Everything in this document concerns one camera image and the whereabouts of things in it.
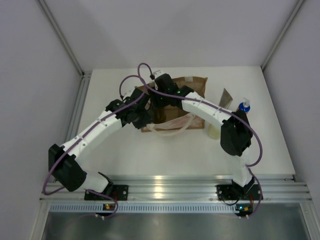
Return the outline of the brown jute canvas bag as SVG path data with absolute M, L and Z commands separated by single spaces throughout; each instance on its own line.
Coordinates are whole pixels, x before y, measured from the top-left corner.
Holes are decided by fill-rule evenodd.
M 179 135 L 186 130 L 199 130 L 205 127 L 205 120 L 201 118 L 199 113 L 196 113 L 192 107 L 199 109 L 201 104 L 205 101 L 205 90 L 207 84 L 206 77 L 191 76 L 191 77 L 177 77 L 172 78 L 172 80 L 178 85 L 178 87 L 188 86 L 194 90 L 194 92 L 189 93 L 182 100 L 182 109 L 173 106 L 164 107 L 166 122 L 155 124 L 153 121 L 154 117 L 154 107 L 151 103 L 151 98 L 147 104 L 150 107 L 150 115 L 152 116 L 152 123 L 147 124 L 141 129 L 142 133 L 153 133 L 160 137 L 171 137 Z M 148 86 L 155 93 L 157 91 L 153 90 L 152 87 L 155 83 L 149 83 Z

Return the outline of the pale yellow pump bottle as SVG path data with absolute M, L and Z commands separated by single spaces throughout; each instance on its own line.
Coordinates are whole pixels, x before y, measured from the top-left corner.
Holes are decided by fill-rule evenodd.
M 221 137 L 221 130 L 220 128 L 210 124 L 208 127 L 208 136 L 213 140 L 219 140 Z

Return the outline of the blue capped orange bottle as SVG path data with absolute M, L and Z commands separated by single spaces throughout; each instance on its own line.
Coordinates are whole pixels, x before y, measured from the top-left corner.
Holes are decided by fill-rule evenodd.
M 251 101 L 247 98 L 243 99 L 243 102 L 241 102 L 236 111 L 243 111 L 246 115 L 249 113 L 249 111 L 251 110 Z

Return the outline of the red capped oil bottle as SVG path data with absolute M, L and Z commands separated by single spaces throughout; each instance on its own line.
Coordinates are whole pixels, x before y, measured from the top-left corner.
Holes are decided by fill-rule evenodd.
M 166 113 L 164 107 L 155 107 L 153 109 L 153 123 L 162 124 L 166 122 Z

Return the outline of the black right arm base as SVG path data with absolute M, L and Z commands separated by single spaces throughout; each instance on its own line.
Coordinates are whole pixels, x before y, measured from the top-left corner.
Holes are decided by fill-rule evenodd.
M 258 184 L 254 184 L 250 189 L 235 187 L 232 184 L 219 184 L 216 186 L 217 197 L 219 201 L 258 201 L 263 199 L 262 191 Z

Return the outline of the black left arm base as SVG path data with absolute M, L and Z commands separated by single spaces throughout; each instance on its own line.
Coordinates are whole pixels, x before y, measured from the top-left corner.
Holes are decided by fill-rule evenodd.
M 129 186 L 124 184 L 114 184 L 108 186 L 101 194 L 107 195 L 116 201 L 127 201 L 129 193 Z M 85 201 L 106 201 L 105 197 L 93 194 L 86 191 L 84 194 Z

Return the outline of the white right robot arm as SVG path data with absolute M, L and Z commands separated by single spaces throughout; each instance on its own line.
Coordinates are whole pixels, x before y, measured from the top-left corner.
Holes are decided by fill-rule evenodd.
M 161 70 L 153 72 L 150 78 L 153 82 L 148 93 L 156 109 L 176 107 L 220 128 L 220 146 L 234 157 L 232 192 L 239 199 L 248 196 L 255 180 L 247 168 L 247 153 L 253 133 L 248 129 L 250 125 L 246 113 L 205 104 L 205 99 L 195 90 L 186 85 L 178 87 L 171 76 Z

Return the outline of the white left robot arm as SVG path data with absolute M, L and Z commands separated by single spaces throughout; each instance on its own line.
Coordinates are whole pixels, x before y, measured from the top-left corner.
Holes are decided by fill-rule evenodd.
M 149 100 L 148 94 L 135 88 L 124 100 L 111 101 L 92 124 L 71 140 L 61 146 L 53 144 L 48 151 L 48 175 L 69 192 L 92 190 L 102 200 L 109 199 L 113 194 L 111 180 L 102 173 L 90 173 L 83 165 L 96 147 L 125 125 L 141 129 L 151 123 L 146 109 Z

